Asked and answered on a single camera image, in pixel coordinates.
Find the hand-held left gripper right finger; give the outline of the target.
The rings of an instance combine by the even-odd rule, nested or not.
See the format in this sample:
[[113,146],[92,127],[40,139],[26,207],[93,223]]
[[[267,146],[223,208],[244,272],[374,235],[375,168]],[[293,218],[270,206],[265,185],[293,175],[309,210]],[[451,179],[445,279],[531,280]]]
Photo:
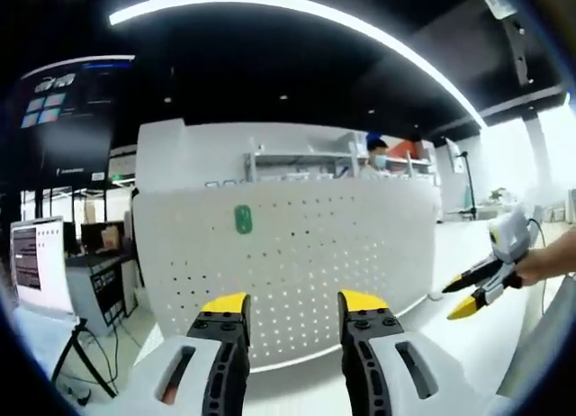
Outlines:
[[434,341],[405,331],[381,298],[337,294],[341,368],[354,415],[492,415],[483,393]]

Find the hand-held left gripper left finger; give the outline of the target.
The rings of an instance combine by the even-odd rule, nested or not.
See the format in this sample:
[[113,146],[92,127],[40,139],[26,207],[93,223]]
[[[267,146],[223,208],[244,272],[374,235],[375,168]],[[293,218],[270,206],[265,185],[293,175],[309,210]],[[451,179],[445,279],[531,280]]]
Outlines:
[[144,357],[123,392],[125,415],[240,415],[250,371],[250,296],[205,304],[184,336]]

